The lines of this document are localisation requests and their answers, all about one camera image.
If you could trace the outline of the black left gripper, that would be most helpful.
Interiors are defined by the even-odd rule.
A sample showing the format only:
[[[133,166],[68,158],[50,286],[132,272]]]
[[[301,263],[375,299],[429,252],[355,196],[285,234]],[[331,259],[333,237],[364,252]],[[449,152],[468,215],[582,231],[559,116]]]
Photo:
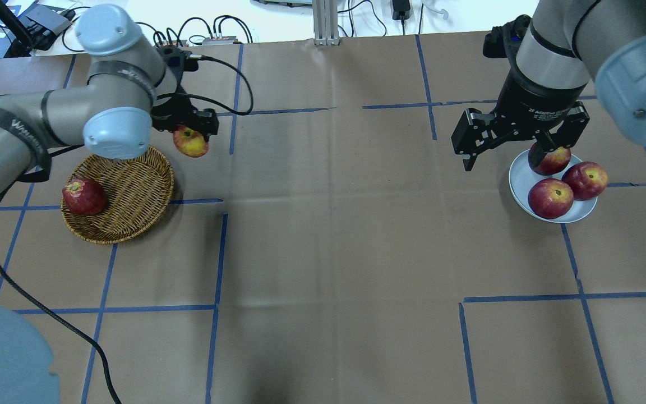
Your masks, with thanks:
[[[218,115],[213,108],[194,107],[192,95],[182,86],[184,74],[198,71],[202,56],[175,46],[163,46],[158,53],[166,71],[156,85],[157,100],[151,110],[152,127],[173,133],[178,126],[185,126],[209,141],[211,136],[218,134]]]

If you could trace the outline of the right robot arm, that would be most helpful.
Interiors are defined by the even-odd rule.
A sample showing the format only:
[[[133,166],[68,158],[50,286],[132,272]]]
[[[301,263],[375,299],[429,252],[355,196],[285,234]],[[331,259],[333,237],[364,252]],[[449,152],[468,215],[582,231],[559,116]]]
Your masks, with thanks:
[[[532,16],[493,27],[482,53],[510,69],[493,110],[467,108],[452,133],[465,171],[508,141],[536,141],[533,164],[576,145],[589,82],[621,134],[646,148],[646,1],[540,1]]]

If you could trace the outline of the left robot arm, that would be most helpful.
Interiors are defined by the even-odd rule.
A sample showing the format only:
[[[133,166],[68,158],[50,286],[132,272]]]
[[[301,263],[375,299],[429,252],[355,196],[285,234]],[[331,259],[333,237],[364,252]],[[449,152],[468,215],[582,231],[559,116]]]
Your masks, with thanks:
[[[152,130],[218,132],[212,108],[198,110],[181,81],[190,52],[154,48],[118,5],[85,11],[75,36],[91,58],[87,82],[71,89],[0,95],[0,192],[45,182],[52,148],[85,146],[108,159],[146,153]]]

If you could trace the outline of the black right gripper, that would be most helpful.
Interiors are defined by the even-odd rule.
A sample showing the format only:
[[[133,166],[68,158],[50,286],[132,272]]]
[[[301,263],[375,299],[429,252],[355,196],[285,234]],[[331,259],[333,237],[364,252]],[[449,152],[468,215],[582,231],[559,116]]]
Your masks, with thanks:
[[[545,39],[530,16],[518,16],[486,35],[483,54],[506,59],[510,69],[492,112],[467,108],[452,133],[464,171],[508,141],[534,140],[536,153],[576,145],[590,120],[579,99],[590,78],[572,51]]]

